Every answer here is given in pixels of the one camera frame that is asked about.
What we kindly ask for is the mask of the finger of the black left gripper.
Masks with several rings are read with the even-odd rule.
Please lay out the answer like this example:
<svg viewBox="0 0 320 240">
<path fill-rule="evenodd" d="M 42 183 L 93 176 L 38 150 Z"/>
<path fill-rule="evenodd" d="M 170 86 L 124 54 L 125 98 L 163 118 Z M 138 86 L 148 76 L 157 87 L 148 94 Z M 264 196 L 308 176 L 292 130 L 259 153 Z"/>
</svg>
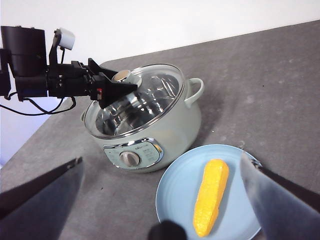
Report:
<svg viewBox="0 0 320 240">
<path fill-rule="evenodd" d="M 101 90 L 101 98 L 97 99 L 100 108 L 106 108 L 138 89 L 138 85 L 132 81 L 131 72 L 118 72 L 112 79 L 100 72 L 98 79 L 101 85 L 96 90 Z"/>
<path fill-rule="evenodd" d="M 92 58 L 88 59 L 88 69 L 93 73 L 93 75 L 98 75 L 103 73 L 108 79 L 112 80 L 114 75 L 118 72 L 105 67 L 99 66 Z"/>
</svg>

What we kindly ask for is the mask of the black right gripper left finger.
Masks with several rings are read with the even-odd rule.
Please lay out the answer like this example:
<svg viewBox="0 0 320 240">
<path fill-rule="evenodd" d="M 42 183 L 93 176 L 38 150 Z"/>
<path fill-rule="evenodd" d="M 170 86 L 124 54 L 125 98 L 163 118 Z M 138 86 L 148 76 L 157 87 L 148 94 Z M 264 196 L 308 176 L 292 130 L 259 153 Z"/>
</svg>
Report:
<svg viewBox="0 0 320 240">
<path fill-rule="evenodd" d="M 83 182 L 83 159 L 74 158 L 0 194 L 2 240 L 57 240 Z"/>
</svg>

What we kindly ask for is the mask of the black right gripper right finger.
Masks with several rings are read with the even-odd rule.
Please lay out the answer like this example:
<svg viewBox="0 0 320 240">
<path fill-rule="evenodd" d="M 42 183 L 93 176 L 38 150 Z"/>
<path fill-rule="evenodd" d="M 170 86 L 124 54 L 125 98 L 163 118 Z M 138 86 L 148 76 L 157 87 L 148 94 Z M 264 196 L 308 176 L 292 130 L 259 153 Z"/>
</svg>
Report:
<svg viewBox="0 0 320 240">
<path fill-rule="evenodd" d="M 320 195 L 264 167 L 245 152 L 240 175 L 268 240 L 318 240 Z"/>
</svg>

